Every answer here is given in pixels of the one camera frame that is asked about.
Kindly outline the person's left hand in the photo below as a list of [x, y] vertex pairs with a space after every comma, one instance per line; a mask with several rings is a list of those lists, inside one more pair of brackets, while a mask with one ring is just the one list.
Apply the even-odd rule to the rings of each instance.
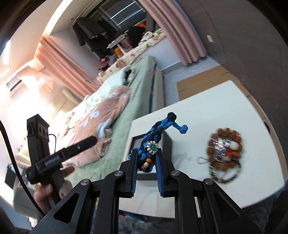
[[[64, 184], [61, 187], [60, 191], [58, 192], [60, 198], [64, 198], [73, 188], [72, 183], [69, 180], [64, 180]], [[33, 197], [35, 199], [35, 202], [38, 204], [40, 209], [43, 211], [43, 213], [46, 215], [51, 210], [51, 205], [48, 201], [48, 197], [51, 196], [51, 193], [53, 192], [52, 185], [44, 185], [37, 188], [35, 191]]]

